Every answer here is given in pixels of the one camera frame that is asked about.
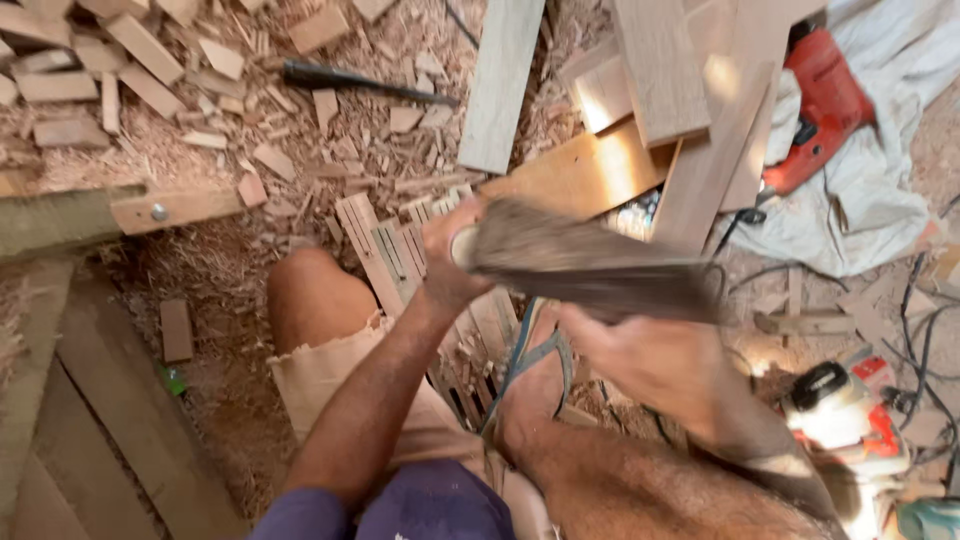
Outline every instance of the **white tarp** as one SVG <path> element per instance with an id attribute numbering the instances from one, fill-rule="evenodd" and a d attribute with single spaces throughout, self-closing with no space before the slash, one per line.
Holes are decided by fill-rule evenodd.
<path id="1" fill-rule="evenodd" d="M 931 217 L 910 190 L 910 141 L 923 110 L 960 74 L 960 0 L 833 0 L 827 26 L 874 102 L 876 126 L 855 132 L 789 197 L 764 204 L 766 223 L 737 227 L 731 241 L 843 277 L 894 259 Z M 781 118 L 784 108 L 799 113 L 793 92 L 778 97 Z M 775 123 L 768 162 L 785 157 L 795 126 Z"/>

